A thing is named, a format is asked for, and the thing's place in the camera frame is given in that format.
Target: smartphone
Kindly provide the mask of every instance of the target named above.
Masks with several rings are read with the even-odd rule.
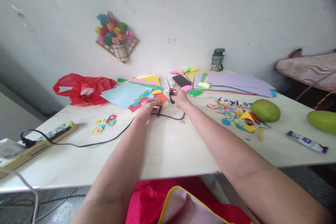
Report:
[[[182,88],[184,86],[191,85],[191,82],[184,78],[182,75],[176,75],[173,80]]]

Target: table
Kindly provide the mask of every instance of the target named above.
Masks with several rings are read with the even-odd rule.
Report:
[[[167,86],[162,76],[161,85],[163,87]],[[265,98],[207,90],[195,98],[190,98],[193,104],[220,124],[222,124],[222,115],[206,107],[208,103],[215,104],[213,97],[225,97],[250,103],[262,98],[271,100],[280,107],[280,120],[269,124],[271,128],[265,129],[263,142],[257,139],[256,134],[243,132],[237,129],[235,125],[223,125],[244,141],[247,138],[251,139],[251,141],[246,142],[273,165],[282,168],[336,162],[336,136],[315,129],[309,124],[306,115],[312,111],[311,108],[281,94],[278,94],[276,98]],[[117,124],[105,129],[100,135],[94,136],[92,132],[96,127],[95,122],[109,113],[118,115]],[[172,104],[168,108],[162,108],[161,113],[175,118],[181,118],[183,115],[176,104]],[[137,111],[132,113],[130,110],[125,110],[111,103],[86,107],[67,106],[37,129],[48,132],[71,120],[79,127],[70,136],[61,140],[60,143],[71,142],[77,145],[85,145],[115,137],[136,114]],[[142,180],[220,172],[189,118],[186,117],[184,122],[166,117],[157,118],[153,115],[147,124],[145,155],[140,175]],[[289,130],[328,146],[327,154],[316,152],[293,140],[286,135]],[[30,139],[37,137],[39,135],[35,132],[28,135]],[[21,173],[34,188],[88,186],[94,182],[120,139],[121,137],[103,145],[85,148],[68,145],[52,146],[16,169],[16,171]],[[0,193],[26,189],[21,180],[12,174],[0,180]]]

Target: scissor handle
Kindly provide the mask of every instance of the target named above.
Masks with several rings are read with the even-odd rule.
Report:
[[[173,96],[173,91],[169,90],[169,99],[170,99],[170,102],[172,104],[174,104],[175,102],[172,100],[172,96]]]

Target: scissors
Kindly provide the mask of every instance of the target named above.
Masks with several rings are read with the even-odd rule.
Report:
[[[174,95],[174,94],[173,94],[173,91],[172,91],[172,89],[170,88],[170,85],[169,85],[169,82],[168,82],[168,78],[167,78],[166,72],[165,72],[164,70],[163,70],[163,72],[164,72],[164,75],[165,75],[165,77],[166,77],[167,84],[168,84],[168,87],[169,87],[169,99],[170,99],[170,102],[171,102],[172,104],[174,104],[175,102],[172,100],[172,96]]]

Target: wooden lattice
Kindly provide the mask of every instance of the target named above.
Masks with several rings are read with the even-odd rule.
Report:
[[[113,16],[112,12],[110,12],[110,11],[107,12],[107,16],[108,16],[108,18],[114,18],[114,19],[116,19],[116,18]],[[110,54],[112,54],[115,58],[117,58],[117,56],[116,56],[116,54],[115,54],[115,52],[114,52],[114,49],[112,48],[112,45],[110,45],[110,46],[107,46],[107,45],[105,45],[105,44],[102,45],[102,44],[100,44],[100,43],[98,42],[98,38],[97,38],[97,40],[96,40],[96,43],[97,43],[98,45],[100,45],[100,47],[102,47],[102,48],[104,48],[106,51],[108,51]],[[126,54],[127,54],[127,57],[128,57],[128,58],[130,57],[131,53],[134,51],[134,49],[135,49],[135,47],[137,46],[138,43],[139,43],[139,40],[138,40],[136,37],[133,36],[133,39],[130,40],[127,36],[125,36],[125,39],[124,39],[124,41],[123,41],[123,44],[125,45],[125,50],[126,50]]]

